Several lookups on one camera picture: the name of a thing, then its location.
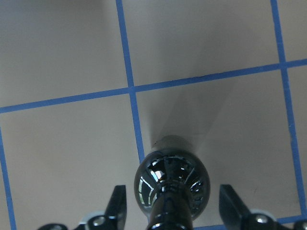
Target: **grid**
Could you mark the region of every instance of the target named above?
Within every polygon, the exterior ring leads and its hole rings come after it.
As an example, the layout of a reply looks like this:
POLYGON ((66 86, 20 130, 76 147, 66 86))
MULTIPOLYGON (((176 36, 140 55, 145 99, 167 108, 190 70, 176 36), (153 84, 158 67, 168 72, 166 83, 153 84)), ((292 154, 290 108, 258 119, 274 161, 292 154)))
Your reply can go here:
MULTIPOLYGON (((301 215, 280 218, 278 219, 278 221, 280 223, 292 223, 292 222, 295 222, 301 219, 307 219, 306 196, 305 196, 305 191, 303 187, 303 178, 302 178, 301 164, 300 164, 300 158, 299 158, 299 149, 298 149, 298 143, 297 143, 296 131, 295 131, 295 120, 294 120, 294 113, 293 113, 293 108, 292 108, 291 91, 290 91, 288 71, 287 71, 288 68, 307 65, 307 59, 288 61, 288 62, 286 61, 277 0, 271 0, 271 8, 272 8, 276 44, 277 44, 277 50, 278 50, 278 56, 279 56, 279 63, 265 65, 265 66, 252 67, 252 68, 247 68, 247 69, 238 69, 238 70, 227 71, 223 73, 209 74, 209 75, 204 75, 200 77, 164 81, 164 82, 145 84, 145 85, 139 85, 139 86, 134 86, 134 81, 133 81, 133 73, 132 73, 132 67, 131 67, 129 44, 128 44, 128 37, 127 37, 127 31, 126 31, 126 25, 125 25, 122 0, 116 0, 116 6, 117 6, 117 12, 118 12, 120 36, 121 36, 121 42, 122 42, 122 47, 123 47, 124 63, 125 63, 125 68, 126 68, 128 87, 1 107, 0 114, 18 111, 18 110, 24 110, 24 109, 32 109, 32 108, 38 108, 38 107, 43 107, 43 106, 49 106, 49 105, 65 104, 65 103, 70 103, 70 102, 90 100, 94 98, 103 98, 103 97, 110 97, 114 95, 129 94, 130 105, 131 105, 131 110, 132 110, 132 119, 133 119, 133 125, 134 125, 134 132, 135 132, 135 138, 136 138, 136 145, 138 149, 139 160, 140 162, 142 162, 145 155, 144 155, 144 149, 143 149, 139 110, 138 110, 137 98, 136 98, 137 92, 150 91, 150 90, 175 87, 175 86, 187 85, 187 84, 194 84, 194 83, 204 82, 204 81, 226 79, 226 78, 237 77, 237 76, 245 76, 245 75, 268 72, 268 71, 273 71, 273 70, 280 70, 281 75, 282 75, 284 100, 285 100, 285 106, 286 106, 286 112, 287 112, 288 126, 289 126, 289 132, 290 132, 290 137, 291 137, 291 149, 292 149, 292 155, 293 155, 293 164, 294 164, 294 169, 295 169, 295 178, 296 178, 296 185, 297 185, 297 192, 298 192, 301 215)), ((12 230, 16 230, 17 228, 16 228, 16 223, 15 223, 9 176, 8 176, 8 171, 7 171, 6 161, 5 161, 5 153, 4 153, 3 143, 2 143, 1 132, 0 132, 0 162, 1 162, 1 168, 2 168, 2 176, 3 176, 3 181, 4 181, 9 218, 10 218, 10 225, 11 225, 12 230)), ((197 227, 195 229, 224 230, 225 227, 223 225, 215 225, 215 226, 197 227)))

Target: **bolt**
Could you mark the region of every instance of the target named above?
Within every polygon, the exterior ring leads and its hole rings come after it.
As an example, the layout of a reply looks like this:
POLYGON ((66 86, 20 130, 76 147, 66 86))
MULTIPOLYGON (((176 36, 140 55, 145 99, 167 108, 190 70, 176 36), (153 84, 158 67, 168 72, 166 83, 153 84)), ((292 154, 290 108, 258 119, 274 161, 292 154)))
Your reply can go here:
POLYGON ((54 225, 50 228, 50 230, 62 230, 62 227, 60 225, 54 225))
POLYGON ((307 222, 303 223, 302 227, 304 230, 307 230, 307 222))
POLYGON ((256 221, 260 224, 265 224, 268 222, 268 218, 265 215, 260 214, 256 216, 256 221))
POLYGON ((106 218, 105 217, 97 217, 94 219, 93 224, 94 226, 99 226, 102 225, 105 222, 106 218))

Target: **black object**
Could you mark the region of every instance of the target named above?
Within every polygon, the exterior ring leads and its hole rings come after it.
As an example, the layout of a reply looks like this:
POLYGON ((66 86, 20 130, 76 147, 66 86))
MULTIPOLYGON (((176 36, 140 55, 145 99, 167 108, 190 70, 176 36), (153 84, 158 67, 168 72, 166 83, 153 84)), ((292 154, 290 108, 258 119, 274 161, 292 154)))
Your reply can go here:
MULTIPOLYGON (((229 184, 220 186, 220 216, 227 230, 290 230, 264 213, 251 213, 229 184)), ((307 220, 298 221, 294 230, 306 230, 307 220)))
POLYGON ((148 217, 147 230, 192 230, 192 221, 208 203, 208 173, 184 150, 185 142, 176 136, 163 138, 137 170, 134 194, 148 217))
MULTIPOLYGON (((127 216, 125 185, 115 186, 110 201, 103 215, 91 217, 74 230, 124 230, 127 216)), ((38 230, 68 230, 65 225, 52 223, 38 230)))

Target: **tile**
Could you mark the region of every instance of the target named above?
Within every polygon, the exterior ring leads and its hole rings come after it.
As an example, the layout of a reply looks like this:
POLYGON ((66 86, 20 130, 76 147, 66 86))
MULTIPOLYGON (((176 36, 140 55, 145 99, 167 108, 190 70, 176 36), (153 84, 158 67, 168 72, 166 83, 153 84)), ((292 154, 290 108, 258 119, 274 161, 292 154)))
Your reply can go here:
POLYGON ((2 173, 0 176, 0 223, 1 229, 11 229, 2 173))
POLYGON ((0 30, 0 106, 127 86, 115 1, 4 1, 0 30))
POLYGON ((279 71, 137 94, 145 152, 166 135, 194 146, 211 180, 209 203, 194 226, 222 224, 220 184, 249 208, 277 218, 300 215, 279 71))
POLYGON ((128 95, 1 114, 18 229, 69 229, 127 186, 126 229, 146 226, 134 198, 139 165, 128 95))
POLYGON ((305 193, 307 192, 307 66, 288 69, 305 193))
POLYGON ((307 58, 307 2, 278 0, 286 60, 307 58))
POLYGON ((136 85, 278 62, 269 1, 123 1, 136 85))

